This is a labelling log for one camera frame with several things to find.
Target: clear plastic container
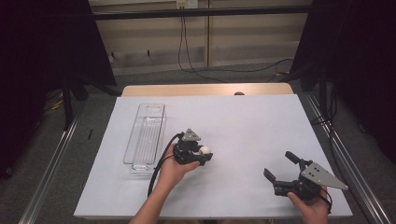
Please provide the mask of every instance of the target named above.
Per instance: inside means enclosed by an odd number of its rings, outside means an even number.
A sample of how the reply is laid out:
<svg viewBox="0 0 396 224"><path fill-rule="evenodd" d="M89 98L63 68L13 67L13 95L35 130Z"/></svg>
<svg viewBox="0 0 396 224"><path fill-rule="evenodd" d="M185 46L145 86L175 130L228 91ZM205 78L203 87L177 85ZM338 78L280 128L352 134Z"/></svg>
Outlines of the clear plastic container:
<svg viewBox="0 0 396 224"><path fill-rule="evenodd" d="M125 152L124 163L131 173L151 175L161 157L166 116L164 104L139 106Z"/></svg>

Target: white table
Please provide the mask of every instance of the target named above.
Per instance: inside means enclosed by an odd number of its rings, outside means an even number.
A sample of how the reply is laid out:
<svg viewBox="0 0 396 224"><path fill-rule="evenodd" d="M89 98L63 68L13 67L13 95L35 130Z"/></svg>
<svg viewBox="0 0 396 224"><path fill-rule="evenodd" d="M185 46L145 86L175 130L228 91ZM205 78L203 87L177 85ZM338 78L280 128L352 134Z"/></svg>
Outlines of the white table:
<svg viewBox="0 0 396 224"><path fill-rule="evenodd" d="M133 177L122 163L141 103L165 104L163 145L192 128L214 153L212 161L175 187L163 207L163 219L298 217L289 199L274 195L262 175L264 168L279 180L296 179L298 166L284 156L289 150L332 171L296 95L121 97L75 216L130 218L145 201L149 178ZM343 192L329 192L331 216L351 216Z"/></svg>

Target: electrical wire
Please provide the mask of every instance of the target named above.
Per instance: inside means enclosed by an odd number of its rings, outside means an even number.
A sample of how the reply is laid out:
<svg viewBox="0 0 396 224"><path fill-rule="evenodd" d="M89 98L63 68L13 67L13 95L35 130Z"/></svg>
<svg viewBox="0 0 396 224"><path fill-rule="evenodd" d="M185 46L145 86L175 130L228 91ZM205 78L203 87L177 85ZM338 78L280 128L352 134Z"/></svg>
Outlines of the electrical wire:
<svg viewBox="0 0 396 224"><path fill-rule="evenodd" d="M180 52L181 52L181 45L182 45L182 42L183 42L183 34L184 34L184 41L185 41L185 46L186 46L186 51L187 51L187 56L188 56L188 59L189 59L189 64L190 64L191 71L189 71L189 70L187 70L187 69L184 69L184 68L181 66L181 63L180 63ZM283 60L280 60L280 61L278 61L278 62L276 62L276 63L271 64L271 65L265 66L264 68L253 69L253 70L233 70L233 69L214 69L214 68L195 69L195 68L192 67L191 58L190 58L190 53L189 53L189 44L188 44L188 41L187 41L186 19L185 19L184 17L182 17L182 18L181 18L181 35L180 35L180 43L179 43L179 47L178 47L177 61L178 61L178 66L179 66L180 69L181 69L182 71L184 71L184 72L187 72L187 73L194 73L194 74L196 74L196 75L199 76L199 77L208 78L208 79L216 80L216 81L219 81L219 82L228 83L227 81L220 80L220 79L217 79L217 78L203 76L203 75L201 75L201 74L198 74L198 72L253 73L253 72L264 71L264 70L267 70L267 69L269 69L269 68L271 68L271 67L275 67L276 70L277 70L277 66L278 66L280 63L287 62L287 61L293 61L293 59L283 59ZM269 81L271 81L272 79L274 79L274 77L276 76L276 72L275 72L274 75L273 75L272 77L270 77L266 82L269 82Z"/></svg>
<svg viewBox="0 0 396 224"><path fill-rule="evenodd" d="M181 64L180 64L180 51L181 51L181 43L183 42L183 33L184 33L184 42L185 42L185 45L186 45L187 57L189 58L189 64L190 64L190 68L191 68L192 72L191 72L191 71L188 71L188 70L185 70L185 69L181 66ZM182 71L188 72L188 73L194 73L194 74L197 75L198 77L203 77L203 78L207 78L207 79L212 79L212 80L215 80L215 81L218 81L218 82L222 82L222 83L228 83L227 81L224 81L224 80L221 80L221 79L218 79L218 78L203 76L203 75L199 74L198 71L196 71L196 70L192 67L191 58L190 58L190 53L189 53L189 44L187 43L186 19L185 19L184 17L181 17L181 37L180 37L180 45L179 45L179 47L178 47L178 66L180 67L180 69L181 69Z"/></svg>
<svg viewBox="0 0 396 224"><path fill-rule="evenodd" d="M175 139L178 137L182 137L184 133L177 133L175 136L172 137L172 139L169 141L168 145L166 146L165 150L163 151L163 154L161 155L160 159L158 160L157 166L154 168L154 173L152 174L151 180L149 181L149 186L148 186L148 196L151 194L152 189L154 187L154 182L155 179L157 178L158 173L160 172L161 167L163 166L163 163L169 159L172 156L168 156L165 158L166 152L168 151L169 147L175 141Z"/></svg>
<svg viewBox="0 0 396 224"><path fill-rule="evenodd" d="M332 93L331 93L331 98L330 98L329 109L327 109L327 111L324 115L321 115L314 119L311 119L310 123L312 125L323 124L323 123L327 123L327 122L332 123L332 120L334 119L335 115L337 114L337 110L338 110L337 94L336 94L335 86L332 85Z"/></svg>
<svg viewBox="0 0 396 224"><path fill-rule="evenodd" d="M331 214L332 213L332 196L330 195L330 193L326 189L323 189L323 188L320 188L320 189L323 190L324 192L326 192L327 196L329 196L330 201L319 194L319 198L321 200L323 200L329 206L327 208L327 213Z"/></svg>

